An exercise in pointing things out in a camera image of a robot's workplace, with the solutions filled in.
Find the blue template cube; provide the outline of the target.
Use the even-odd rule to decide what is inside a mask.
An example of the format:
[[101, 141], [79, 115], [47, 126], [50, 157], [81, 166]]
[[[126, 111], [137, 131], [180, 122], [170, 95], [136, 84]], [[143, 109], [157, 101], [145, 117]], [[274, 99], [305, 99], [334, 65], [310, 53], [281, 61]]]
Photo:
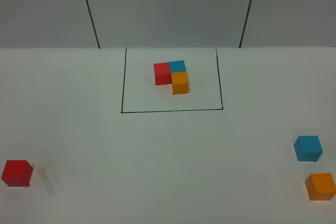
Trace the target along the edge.
[[185, 72], [186, 71], [186, 66], [185, 66], [184, 60], [170, 61], [169, 66], [170, 66], [170, 72], [171, 73]]

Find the orange template cube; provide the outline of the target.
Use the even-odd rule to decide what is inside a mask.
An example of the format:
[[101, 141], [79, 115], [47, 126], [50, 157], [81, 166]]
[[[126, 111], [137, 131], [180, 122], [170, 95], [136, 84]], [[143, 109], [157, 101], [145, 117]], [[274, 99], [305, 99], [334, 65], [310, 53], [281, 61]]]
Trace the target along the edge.
[[190, 87], [186, 71], [171, 73], [171, 80], [173, 95], [189, 93]]

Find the orange loose cube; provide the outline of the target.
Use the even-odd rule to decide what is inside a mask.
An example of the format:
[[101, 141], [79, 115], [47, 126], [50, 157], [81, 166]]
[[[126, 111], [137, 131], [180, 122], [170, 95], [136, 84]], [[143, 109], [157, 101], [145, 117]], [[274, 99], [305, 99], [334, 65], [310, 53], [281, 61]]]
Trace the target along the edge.
[[331, 200], [335, 196], [335, 182], [331, 173], [310, 174], [304, 184], [311, 201]]

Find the red template cube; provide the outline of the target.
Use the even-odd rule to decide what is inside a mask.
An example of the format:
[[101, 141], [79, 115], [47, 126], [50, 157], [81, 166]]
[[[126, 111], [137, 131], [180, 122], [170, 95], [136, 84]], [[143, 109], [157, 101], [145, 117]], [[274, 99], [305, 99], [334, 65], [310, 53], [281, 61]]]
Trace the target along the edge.
[[157, 86], [171, 84], [171, 71], [168, 62], [155, 63], [153, 67], [154, 67], [155, 84]]

